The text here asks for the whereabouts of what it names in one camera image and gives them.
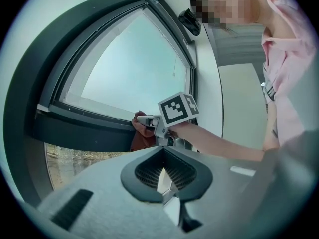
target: red cloth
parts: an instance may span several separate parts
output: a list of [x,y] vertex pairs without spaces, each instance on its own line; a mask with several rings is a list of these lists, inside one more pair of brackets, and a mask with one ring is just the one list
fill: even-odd
[[138,123],[138,116],[145,116],[146,114],[139,111],[135,113],[132,119],[132,125],[136,130],[135,136],[131,144],[131,152],[150,148],[156,145],[156,138],[153,128],[147,128],[146,126]]

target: pink shirt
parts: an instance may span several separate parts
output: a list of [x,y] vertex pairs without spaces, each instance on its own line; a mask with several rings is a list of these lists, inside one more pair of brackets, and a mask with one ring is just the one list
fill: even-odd
[[267,2],[287,22],[296,37],[272,38],[266,31],[262,37],[262,46],[266,54],[266,74],[276,91],[274,99],[277,107],[277,133],[281,146],[305,131],[288,94],[311,64],[316,47],[308,19],[294,0]]

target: window glass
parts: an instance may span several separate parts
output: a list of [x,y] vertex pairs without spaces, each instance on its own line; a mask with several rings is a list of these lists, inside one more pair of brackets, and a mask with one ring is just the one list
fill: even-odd
[[189,66],[142,10],[106,31],[78,62],[63,102],[131,120],[139,110],[159,114],[158,102],[186,91]]
[[97,162],[118,157],[128,152],[89,152],[45,144],[48,170],[54,189],[68,183],[85,168]]

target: person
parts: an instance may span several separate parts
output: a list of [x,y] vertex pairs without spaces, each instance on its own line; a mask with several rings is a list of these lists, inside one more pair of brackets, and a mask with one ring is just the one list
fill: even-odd
[[267,150],[278,149],[305,130],[289,100],[289,92],[311,64],[316,44],[311,25],[294,0],[190,0],[196,17],[212,27],[229,31],[232,24],[265,26],[264,94],[268,122],[262,150],[228,142],[196,125],[170,128],[202,153],[226,158],[261,161]]

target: person's hand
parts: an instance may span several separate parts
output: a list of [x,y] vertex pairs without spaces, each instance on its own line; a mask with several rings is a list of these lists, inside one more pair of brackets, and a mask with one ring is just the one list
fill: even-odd
[[180,123],[180,124],[177,124],[177,125],[174,125],[174,126],[171,126],[169,128],[169,130],[172,132],[172,135],[174,137],[178,137],[178,138],[181,138],[181,139],[184,139],[183,138],[183,131],[189,126],[189,123],[187,122],[183,122],[183,123]]

